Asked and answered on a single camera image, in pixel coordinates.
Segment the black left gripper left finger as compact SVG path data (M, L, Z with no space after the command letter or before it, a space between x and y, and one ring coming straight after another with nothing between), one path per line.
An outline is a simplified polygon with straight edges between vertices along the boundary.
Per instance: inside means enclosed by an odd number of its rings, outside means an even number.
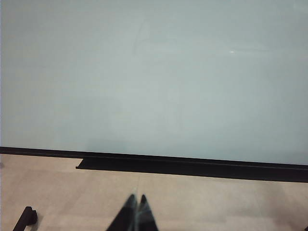
M135 215L137 211L137 199L131 194L120 208L107 231L133 231Z

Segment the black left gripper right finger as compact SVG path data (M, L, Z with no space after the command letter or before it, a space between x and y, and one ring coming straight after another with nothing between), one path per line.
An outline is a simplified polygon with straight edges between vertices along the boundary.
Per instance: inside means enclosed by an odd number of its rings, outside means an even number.
M151 207L145 194L142 195L138 207L138 230L139 231L159 231Z

